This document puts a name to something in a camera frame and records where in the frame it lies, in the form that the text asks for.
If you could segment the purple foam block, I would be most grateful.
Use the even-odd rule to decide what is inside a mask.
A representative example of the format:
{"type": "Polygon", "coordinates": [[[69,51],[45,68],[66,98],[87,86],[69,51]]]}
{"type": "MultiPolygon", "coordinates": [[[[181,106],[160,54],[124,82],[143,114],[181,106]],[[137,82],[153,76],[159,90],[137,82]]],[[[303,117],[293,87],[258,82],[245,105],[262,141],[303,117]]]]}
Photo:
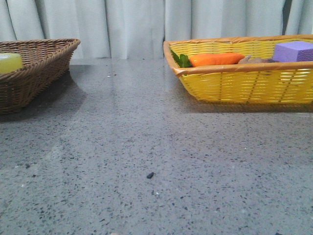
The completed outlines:
{"type": "Polygon", "coordinates": [[[278,62],[303,62],[313,60],[313,44],[304,41],[275,45],[273,60],[278,62]]]}

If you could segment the yellow packing tape roll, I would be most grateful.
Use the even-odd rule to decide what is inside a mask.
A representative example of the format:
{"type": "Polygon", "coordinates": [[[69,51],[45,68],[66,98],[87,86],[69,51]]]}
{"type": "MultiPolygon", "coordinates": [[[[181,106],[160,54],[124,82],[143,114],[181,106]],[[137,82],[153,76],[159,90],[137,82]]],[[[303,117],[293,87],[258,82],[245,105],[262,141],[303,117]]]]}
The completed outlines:
{"type": "Polygon", "coordinates": [[[23,67],[22,57],[18,53],[0,54],[0,73],[9,73],[23,67]]]}

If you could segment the brown toy potato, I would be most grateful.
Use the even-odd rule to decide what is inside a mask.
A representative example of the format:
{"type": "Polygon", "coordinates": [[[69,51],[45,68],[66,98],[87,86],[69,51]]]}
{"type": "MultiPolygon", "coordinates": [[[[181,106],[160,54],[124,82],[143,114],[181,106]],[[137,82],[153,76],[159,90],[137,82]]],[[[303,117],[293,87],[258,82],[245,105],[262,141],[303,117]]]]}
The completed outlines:
{"type": "Polygon", "coordinates": [[[271,58],[265,59],[260,57],[252,58],[250,55],[241,59],[238,64],[258,64],[258,63],[278,63],[278,61],[273,60],[271,58]]]}

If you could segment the white curtain backdrop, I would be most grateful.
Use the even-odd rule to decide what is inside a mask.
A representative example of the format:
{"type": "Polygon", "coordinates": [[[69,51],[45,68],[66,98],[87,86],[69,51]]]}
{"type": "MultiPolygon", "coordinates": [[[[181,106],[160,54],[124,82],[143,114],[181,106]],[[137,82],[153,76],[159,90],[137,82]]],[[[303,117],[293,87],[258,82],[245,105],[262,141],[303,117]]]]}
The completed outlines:
{"type": "Polygon", "coordinates": [[[151,59],[164,41],[311,34],[310,0],[3,0],[0,39],[77,38],[76,59],[151,59]]]}

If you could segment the orange toy carrot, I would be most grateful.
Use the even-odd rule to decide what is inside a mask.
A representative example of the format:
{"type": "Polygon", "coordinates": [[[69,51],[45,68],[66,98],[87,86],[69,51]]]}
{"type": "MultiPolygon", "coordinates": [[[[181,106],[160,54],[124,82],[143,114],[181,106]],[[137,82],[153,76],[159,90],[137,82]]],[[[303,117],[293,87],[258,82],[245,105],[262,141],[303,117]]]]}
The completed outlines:
{"type": "Polygon", "coordinates": [[[244,55],[233,52],[219,54],[202,53],[187,56],[185,54],[177,55],[173,50],[171,50],[171,54],[175,62],[181,68],[194,68],[211,65],[233,65],[245,58],[244,55]]]}

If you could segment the brown wicker basket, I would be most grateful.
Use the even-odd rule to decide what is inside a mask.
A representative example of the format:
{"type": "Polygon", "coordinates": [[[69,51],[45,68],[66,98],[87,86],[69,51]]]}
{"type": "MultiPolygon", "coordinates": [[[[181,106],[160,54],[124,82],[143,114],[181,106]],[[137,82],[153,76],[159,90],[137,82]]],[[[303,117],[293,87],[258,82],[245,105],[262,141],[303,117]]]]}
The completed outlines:
{"type": "Polygon", "coordinates": [[[20,54],[23,67],[0,75],[0,113],[20,111],[66,73],[80,42],[68,38],[1,42],[0,51],[20,54]]]}

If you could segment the yellow woven basket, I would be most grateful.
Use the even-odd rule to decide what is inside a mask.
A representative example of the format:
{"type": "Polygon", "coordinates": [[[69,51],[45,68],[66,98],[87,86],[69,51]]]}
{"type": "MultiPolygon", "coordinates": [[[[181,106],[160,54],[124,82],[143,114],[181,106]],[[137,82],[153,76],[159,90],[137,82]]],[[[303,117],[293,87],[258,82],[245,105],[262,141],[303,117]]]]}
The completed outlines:
{"type": "Polygon", "coordinates": [[[173,54],[236,52],[271,58],[275,45],[312,43],[311,34],[226,37],[165,41],[164,56],[176,77],[194,98],[207,102],[305,104],[313,101],[313,63],[259,63],[181,68],[173,54]]]}

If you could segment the small black debris chip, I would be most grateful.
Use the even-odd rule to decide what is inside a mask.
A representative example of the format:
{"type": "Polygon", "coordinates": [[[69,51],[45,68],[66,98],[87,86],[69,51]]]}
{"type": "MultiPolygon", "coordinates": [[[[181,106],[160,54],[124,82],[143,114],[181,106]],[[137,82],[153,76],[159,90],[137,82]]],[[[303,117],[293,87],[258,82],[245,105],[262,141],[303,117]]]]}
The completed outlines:
{"type": "Polygon", "coordinates": [[[146,176],[146,178],[147,178],[147,179],[151,179],[153,176],[154,176],[154,173],[151,172],[151,173],[149,173],[149,174],[146,176]]]}

